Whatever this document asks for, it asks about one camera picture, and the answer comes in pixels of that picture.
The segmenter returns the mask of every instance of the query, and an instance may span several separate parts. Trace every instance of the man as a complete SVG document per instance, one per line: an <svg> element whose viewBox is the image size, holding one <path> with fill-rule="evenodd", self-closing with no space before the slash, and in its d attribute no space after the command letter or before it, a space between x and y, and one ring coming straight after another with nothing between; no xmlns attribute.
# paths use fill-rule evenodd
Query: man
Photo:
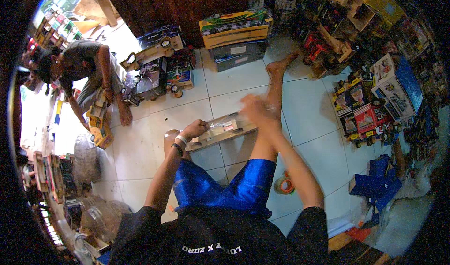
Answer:
<svg viewBox="0 0 450 265"><path fill-rule="evenodd" d="M185 141L209 128L207 122L194 121L172 146L165 145L144 206L122 218L109 264L327 264L323 192L281 128L283 75L297 55L267 66L272 85L266 100L253 95L241 100L241 113L258 126L258 137L250 160L228 187L219 186L184 150ZM266 208L278 152L304 208L287 238L268 221L272 212ZM172 186L178 218L161 224Z"/></svg>
<svg viewBox="0 0 450 265"><path fill-rule="evenodd" d="M121 124L131 124L131 110L122 101L120 93L123 88L118 72L120 66L107 45L79 40L70 43L62 53L56 47L45 49L41 51L37 65L39 76L44 82L50 84L59 81L73 112L87 130L89 125L83 114L89 110L99 88L105 90L108 104L111 104L113 99L117 102ZM72 83L85 77L88 77L88 81L75 100Z"/></svg>

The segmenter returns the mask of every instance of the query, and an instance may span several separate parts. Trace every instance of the black wristband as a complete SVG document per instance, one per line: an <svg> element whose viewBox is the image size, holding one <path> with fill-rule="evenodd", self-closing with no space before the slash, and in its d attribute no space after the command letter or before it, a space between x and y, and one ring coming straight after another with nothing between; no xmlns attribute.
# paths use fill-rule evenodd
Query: black wristband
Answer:
<svg viewBox="0 0 450 265"><path fill-rule="evenodd" d="M183 156L183 148L180 147L177 143L172 144L172 147L175 147L178 150L178 155Z"/></svg>

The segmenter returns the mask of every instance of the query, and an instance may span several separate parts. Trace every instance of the wristband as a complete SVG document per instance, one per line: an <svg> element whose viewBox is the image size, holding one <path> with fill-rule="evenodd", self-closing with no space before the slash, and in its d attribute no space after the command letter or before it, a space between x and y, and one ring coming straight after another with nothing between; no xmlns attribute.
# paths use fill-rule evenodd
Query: wristband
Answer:
<svg viewBox="0 0 450 265"><path fill-rule="evenodd" d="M184 138L181 135L178 135L177 137L175 137L175 139L180 139L181 141L184 142L184 144L186 145L186 147L188 146L188 140L186 140L186 138Z"/></svg>
<svg viewBox="0 0 450 265"><path fill-rule="evenodd" d="M183 156L183 148L180 147L177 143L172 144L172 147L175 147L178 150L178 155Z"/></svg>

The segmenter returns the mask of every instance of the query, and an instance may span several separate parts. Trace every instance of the black shirt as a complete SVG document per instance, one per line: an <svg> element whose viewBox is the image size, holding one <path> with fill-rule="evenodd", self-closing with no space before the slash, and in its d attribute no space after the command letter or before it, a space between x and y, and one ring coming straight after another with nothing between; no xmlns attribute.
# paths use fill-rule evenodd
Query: black shirt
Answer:
<svg viewBox="0 0 450 265"><path fill-rule="evenodd" d="M284 237L261 216L223 209L189 209L161 224L149 206L125 214L114 240L113 264L327 264L323 209L308 207Z"/></svg>

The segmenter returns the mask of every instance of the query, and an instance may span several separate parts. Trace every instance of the gray t-shirt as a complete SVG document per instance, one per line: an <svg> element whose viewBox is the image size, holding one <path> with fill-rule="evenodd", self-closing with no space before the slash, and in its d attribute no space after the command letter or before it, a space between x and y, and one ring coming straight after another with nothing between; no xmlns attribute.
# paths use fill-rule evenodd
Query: gray t-shirt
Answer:
<svg viewBox="0 0 450 265"><path fill-rule="evenodd" d="M70 43L63 51L64 70L59 82L67 94L73 95L72 82L90 77L95 73L98 64L97 53L101 43L90 40L79 40ZM84 67L83 61L87 61L90 67Z"/></svg>

